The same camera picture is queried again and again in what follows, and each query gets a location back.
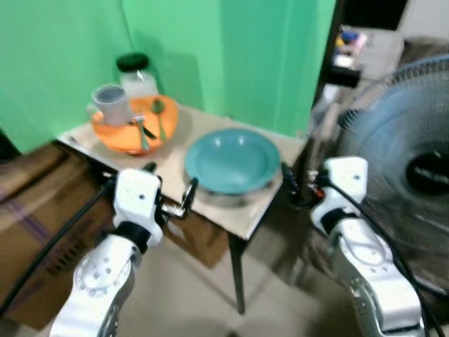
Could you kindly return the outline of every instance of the brown box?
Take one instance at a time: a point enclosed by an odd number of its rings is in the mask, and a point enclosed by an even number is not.
[[[221,259],[228,247],[227,233],[195,213],[186,220],[168,221],[164,233],[208,268]]]
[[[47,145],[1,167],[0,300],[35,254],[97,191],[87,164]],[[101,230],[112,228],[112,206],[100,200],[60,240],[18,294],[6,317],[42,329],[64,304],[72,270]]]

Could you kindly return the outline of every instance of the green spoon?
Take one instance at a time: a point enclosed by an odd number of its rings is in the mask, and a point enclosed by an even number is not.
[[[157,116],[157,121],[159,123],[159,137],[162,141],[167,140],[166,132],[163,130],[162,121],[160,114],[165,110],[166,106],[161,100],[155,100],[152,103],[151,111]]]

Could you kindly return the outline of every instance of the fork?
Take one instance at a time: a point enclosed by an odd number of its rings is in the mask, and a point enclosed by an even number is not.
[[[140,147],[143,150],[149,150],[149,144],[147,142],[147,137],[145,136],[145,132],[143,131],[143,122],[145,120],[144,114],[142,112],[136,112],[134,114],[134,120],[140,130]]]

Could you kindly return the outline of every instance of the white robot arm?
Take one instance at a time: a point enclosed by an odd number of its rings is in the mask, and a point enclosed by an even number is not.
[[[361,203],[366,195],[368,162],[359,157],[328,159],[328,179]],[[315,227],[328,237],[333,269],[350,290],[364,336],[425,336],[421,304],[399,272],[385,241],[347,199],[331,187],[311,210]]]
[[[162,203],[161,180],[127,169],[117,176],[115,231],[83,257],[72,291],[51,327],[50,337],[115,337],[121,306],[129,296],[142,255],[162,238],[167,217],[185,218],[194,201],[193,179],[180,206]]]

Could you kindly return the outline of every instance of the green backdrop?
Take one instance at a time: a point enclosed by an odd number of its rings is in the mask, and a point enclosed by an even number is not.
[[[293,135],[307,125],[334,5],[2,1],[0,128],[28,151],[85,122],[90,92],[134,48],[182,104]]]

